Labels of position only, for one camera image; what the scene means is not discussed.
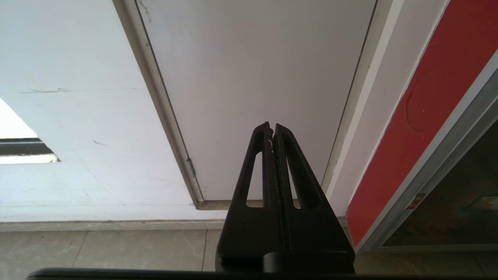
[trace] window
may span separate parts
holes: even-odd
[[[0,164],[57,161],[52,150],[0,99]]]

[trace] tile floor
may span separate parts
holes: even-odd
[[[0,279],[40,268],[213,271],[220,230],[0,233]],[[362,274],[498,276],[498,253],[367,253]]]

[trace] red panel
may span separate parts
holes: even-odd
[[[497,48],[498,0],[448,4],[349,206],[355,245]]]

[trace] white door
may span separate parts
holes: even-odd
[[[205,200],[232,198],[265,121],[294,132],[322,180],[374,4],[138,2]],[[260,181],[249,199],[261,199]]]

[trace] white wall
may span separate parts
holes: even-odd
[[[327,190],[345,216],[446,0],[394,0]]]
[[[294,132],[322,179],[373,0],[138,3],[204,199],[232,198],[265,121]]]
[[[224,218],[192,205],[110,0],[2,1],[0,97],[61,159],[0,165],[0,222]]]

